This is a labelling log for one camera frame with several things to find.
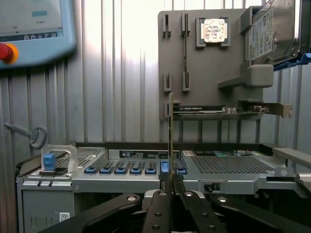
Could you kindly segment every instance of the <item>blue bracket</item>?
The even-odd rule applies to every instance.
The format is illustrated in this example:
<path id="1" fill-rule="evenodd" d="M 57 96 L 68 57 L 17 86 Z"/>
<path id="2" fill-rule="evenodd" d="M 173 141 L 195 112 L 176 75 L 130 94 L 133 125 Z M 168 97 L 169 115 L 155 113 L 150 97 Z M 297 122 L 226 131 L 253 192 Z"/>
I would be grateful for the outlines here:
<path id="1" fill-rule="evenodd" d="M 307 65 L 311 62 L 311 53 L 303 54 L 298 60 L 291 60 L 288 62 L 284 62 L 274 67 L 274 71 L 279 71 L 286 68 L 291 68 L 300 65 Z"/>
<path id="2" fill-rule="evenodd" d="M 132 168 L 130 174 L 141 174 L 140 168 Z"/>
<path id="3" fill-rule="evenodd" d="M 117 168 L 115 169 L 115 174 L 125 174 L 126 169 L 125 168 Z"/>
<path id="4" fill-rule="evenodd" d="M 43 165 L 45 171 L 54 171 L 56 168 L 55 154 L 48 153 L 43 155 Z"/>
<path id="5" fill-rule="evenodd" d="M 161 161 L 160 167 L 161 167 L 161 172 L 169 172 L 169 165 L 167 161 Z"/>
<path id="6" fill-rule="evenodd" d="M 96 173 L 97 171 L 96 171 L 96 168 L 93 168 L 93 167 L 88 167 L 88 168 L 86 168 L 85 170 L 84 170 L 84 173 L 86 173 L 86 174 L 94 174 L 94 173 Z"/>
<path id="7" fill-rule="evenodd" d="M 99 173 L 101 173 L 101 174 L 110 174 L 111 173 L 111 169 L 103 167 L 102 169 L 100 169 Z"/>
<path id="8" fill-rule="evenodd" d="M 156 169 L 147 168 L 147 169 L 145 169 L 145 174 L 156 174 Z"/>
<path id="9" fill-rule="evenodd" d="M 176 169 L 176 173 L 177 174 L 186 175 L 187 174 L 187 170 L 185 168 L 177 168 Z"/>

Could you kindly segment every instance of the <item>metal wall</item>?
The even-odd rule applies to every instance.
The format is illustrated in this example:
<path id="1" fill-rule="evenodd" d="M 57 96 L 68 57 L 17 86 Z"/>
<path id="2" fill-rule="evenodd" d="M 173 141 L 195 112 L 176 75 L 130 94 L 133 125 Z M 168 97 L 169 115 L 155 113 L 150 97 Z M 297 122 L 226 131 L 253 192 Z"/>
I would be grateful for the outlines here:
<path id="1" fill-rule="evenodd" d="M 14 232 L 14 166 L 40 154 L 5 129 L 43 126 L 49 144 L 167 141 L 158 115 L 157 14 L 162 10 L 245 8 L 265 0 L 74 0 L 77 48 L 54 64 L 0 71 L 0 232 Z M 311 67 L 275 74 L 265 101 L 294 105 L 292 119 L 187 121 L 183 142 L 276 142 L 311 153 Z"/>

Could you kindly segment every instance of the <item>metal handle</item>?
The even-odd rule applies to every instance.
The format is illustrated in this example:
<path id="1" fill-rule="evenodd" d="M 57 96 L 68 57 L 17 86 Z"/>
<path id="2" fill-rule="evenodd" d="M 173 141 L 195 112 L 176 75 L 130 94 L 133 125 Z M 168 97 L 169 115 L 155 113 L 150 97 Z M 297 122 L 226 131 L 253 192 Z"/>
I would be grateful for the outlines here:
<path id="1" fill-rule="evenodd" d="M 41 168 L 44 170 L 43 155 L 51 151 L 66 151 L 69 154 L 68 173 L 78 170 L 78 149 L 72 145 L 46 145 L 41 149 Z"/>
<path id="2" fill-rule="evenodd" d="M 39 143 L 35 144 L 37 139 L 38 139 L 38 136 L 39 136 L 40 132 L 43 132 L 42 140 Z M 40 148 L 43 147 L 45 141 L 47 140 L 47 136 L 48 136 L 48 133 L 47 133 L 47 131 L 44 128 L 42 128 L 42 127 L 35 127 L 32 130 L 32 132 L 31 132 L 29 144 L 34 149 L 40 149 Z"/>

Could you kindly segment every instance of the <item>sticker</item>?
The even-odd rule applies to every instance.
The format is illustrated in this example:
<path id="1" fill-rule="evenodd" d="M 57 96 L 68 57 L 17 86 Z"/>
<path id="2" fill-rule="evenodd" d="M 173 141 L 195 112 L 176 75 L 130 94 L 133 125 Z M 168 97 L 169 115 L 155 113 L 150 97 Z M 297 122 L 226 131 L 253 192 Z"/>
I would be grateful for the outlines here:
<path id="1" fill-rule="evenodd" d="M 206 43 L 224 42 L 227 37 L 227 24 L 223 18 L 204 20 L 204 41 Z"/>
<path id="2" fill-rule="evenodd" d="M 165 150 L 120 150 L 120 159 L 168 159 Z M 173 151 L 173 159 L 179 159 L 179 151 Z"/>
<path id="3" fill-rule="evenodd" d="M 183 153 L 185 156 L 193 156 L 193 153 L 191 150 L 183 150 Z"/>
<path id="4" fill-rule="evenodd" d="M 201 23 L 201 39 L 204 39 L 204 23 Z"/>
<path id="5" fill-rule="evenodd" d="M 273 50 L 272 18 L 273 10 L 270 10 L 250 28 L 248 32 L 248 55 L 250 61 L 270 53 Z"/>
<path id="6" fill-rule="evenodd" d="M 38 171 L 34 172 L 33 174 L 31 174 L 32 176 L 37 176 L 40 174 L 40 172 L 42 171 L 42 169 L 39 169 Z"/>
<path id="7" fill-rule="evenodd" d="M 59 222 L 65 221 L 70 218 L 70 213 L 60 212 L 59 213 Z"/>

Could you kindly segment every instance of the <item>label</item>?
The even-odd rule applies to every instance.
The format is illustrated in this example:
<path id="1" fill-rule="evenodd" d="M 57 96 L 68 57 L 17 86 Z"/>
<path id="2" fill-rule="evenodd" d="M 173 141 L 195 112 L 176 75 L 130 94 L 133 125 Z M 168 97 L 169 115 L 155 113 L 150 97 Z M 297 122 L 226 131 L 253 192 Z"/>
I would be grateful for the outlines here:
<path id="1" fill-rule="evenodd" d="M 42 171 L 42 169 L 39 169 L 38 171 L 35 171 L 33 174 L 31 174 L 32 176 L 37 176 L 40 174 L 40 172 Z"/>
<path id="2" fill-rule="evenodd" d="M 193 152 L 191 150 L 183 150 L 185 156 L 193 156 Z"/>
<path id="3" fill-rule="evenodd" d="M 272 30 L 273 10 L 268 11 L 258 19 L 250 28 L 249 35 L 249 60 L 255 60 L 273 49 Z"/>
<path id="4" fill-rule="evenodd" d="M 204 39 L 204 23 L 201 23 L 201 39 Z"/>
<path id="5" fill-rule="evenodd" d="M 70 218 L 70 213 L 60 212 L 59 213 L 59 222 L 65 221 Z"/>
<path id="6" fill-rule="evenodd" d="M 194 106 L 176 106 L 174 112 L 222 112 L 222 105 L 194 105 Z"/>
<path id="7" fill-rule="evenodd" d="M 223 18 L 211 18 L 204 21 L 204 41 L 207 43 L 224 42 L 227 38 L 227 25 Z"/>
<path id="8" fill-rule="evenodd" d="M 168 159 L 167 151 L 158 150 L 120 150 L 120 159 Z M 179 151 L 173 152 L 173 159 L 179 159 Z"/>

